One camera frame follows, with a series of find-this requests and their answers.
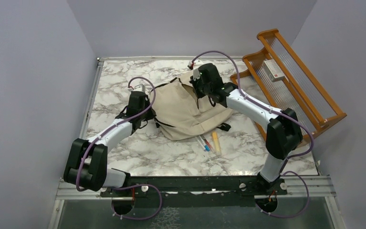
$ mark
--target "marble surface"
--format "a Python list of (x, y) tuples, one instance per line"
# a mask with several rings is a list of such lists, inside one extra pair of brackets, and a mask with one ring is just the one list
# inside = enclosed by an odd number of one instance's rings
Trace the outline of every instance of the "marble surface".
[[(225, 82), (234, 73), (232, 63), (226, 60), (212, 60)], [(103, 66), (87, 136), (93, 136), (108, 127), (115, 116), (127, 105), (128, 81), (135, 76), (143, 76), (156, 86), (182, 73), (187, 69), (187, 60), (150, 61), (106, 61)], [(240, 71), (246, 69), (242, 61), (237, 61)], [(242, 88), (255, 98), (266, 103), (259, 86), (250, 77), (241, 80)], [(144, 83), (141, 80), (132, 85)], [(229, 132), (217, 129), (222, 155), (205, 152), (195, 138), (171, 141), (163, 136), (151, 120), (148, 125), (124, 139), (108, 154), (111, 168), (130, 172), (134, 176), (206, 176), (206, 175), (256, 175), (267, 157), (264, 140), (255, 124), (243, 114), (234, 113), (227, 120), (232, 126)], [(204, 136), (212, 142), (211, 134)], [(301, 153), (307, 146), (298, 149)], [(293, 158), (286, 170), (302, 175), (317, 175), (311, 154)]]

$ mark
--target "screw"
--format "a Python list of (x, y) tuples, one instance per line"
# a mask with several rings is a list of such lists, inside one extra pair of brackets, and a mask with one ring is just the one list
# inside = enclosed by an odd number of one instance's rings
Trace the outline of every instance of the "screw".
[(143, 191), (143, 192), (146, 192), (146, 191), (148, 191), (148, 186), (141, 186), (141, 190)]
[(241, 184), (239, 185), (239, 188), (240, 188), (242, 191), (245, 191), (245, 190), (246, 190), (246, 184), (241, 183)]
[(282, 190), (287, 190), (288, 186), (287, 186), (287, 184), (286, 184), (286, 183), (281, 183), (281, 184), (280, 184), (280, 188), (281, 188)]

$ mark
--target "marker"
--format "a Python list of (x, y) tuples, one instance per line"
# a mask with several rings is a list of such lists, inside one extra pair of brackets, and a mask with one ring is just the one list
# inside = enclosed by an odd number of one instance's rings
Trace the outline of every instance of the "marker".
[(213, 133), (211, 135), (213, 136), (213, 140), (214, 140), (215, 151), (216, 151), (215, 154), (221, 155), (221, 147), (220, 147), (220, 142), (218, 141), (217, 132), (213, 131)]
[(211, 144), (207, 141), (207, 139), (204, 137), (204, 135), (200, 135), (200, 137), (201, 138), (203, 138), (203, 141), (205, 142), (205, 144), (208, 146), (208, 148), (210, 148), (210, 150), (212, 151), (212, 152), (214, 152), (215, 153), (215, 151), (214, 151), (214, 149), (213, 149), (213, 147), (211, 146)]
[(197, 141), (198, 141), (198, 143), (200, 143), (200, 145), (201, 145), (202, 147), (204, 147), (204, 149), (205, 149), (206, 151), (210, 151), (210, 148), (208, 148), (208, 146), (207, 146), (206, 144), (204, 144), (204, 143), (203, 143), (203, 141), (202, 141), (201, 137), (197, 136)]

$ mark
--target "yellow marker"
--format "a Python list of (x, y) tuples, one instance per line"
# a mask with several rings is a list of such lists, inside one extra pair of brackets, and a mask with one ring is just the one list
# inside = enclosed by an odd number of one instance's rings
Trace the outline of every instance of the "yellow marker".
[(213, 140), (214, 140), (215, 154), (216, 155), (221, 155), (221, 147), (220, 147), (220, 142), (218, 141), (217, 132), (213, 131), (211, 136), (213, 136)]

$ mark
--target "wooden rack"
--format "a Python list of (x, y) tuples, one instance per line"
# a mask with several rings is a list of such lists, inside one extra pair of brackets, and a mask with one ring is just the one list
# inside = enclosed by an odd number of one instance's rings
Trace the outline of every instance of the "wooden rack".
[[(331, 128), (347, 115), (334, 102), (332, 97), (322, 87), (314, 75), (309, 71), (290, 45), (284, 40), (277, 29), (263, 31), (257, 35), (264, 48), (256, 53), (242, 58), (247, 70), (240, 73), (240, 77), (251, 76), (266, 96), (271, 106), (286, 109), (288, 107), (297, 112), (298, 120), (309, 127), (316, 138)], [(264, 60), (274, 59), (285, 74), (285, 78), (278, 82), (271, 82), (262, 68)], [(236, 74), (231, 76), (237, 84)], [(266, 133), (256, 124), (264, 140)], [(304, 133), (301, 146), (310, 142)]]

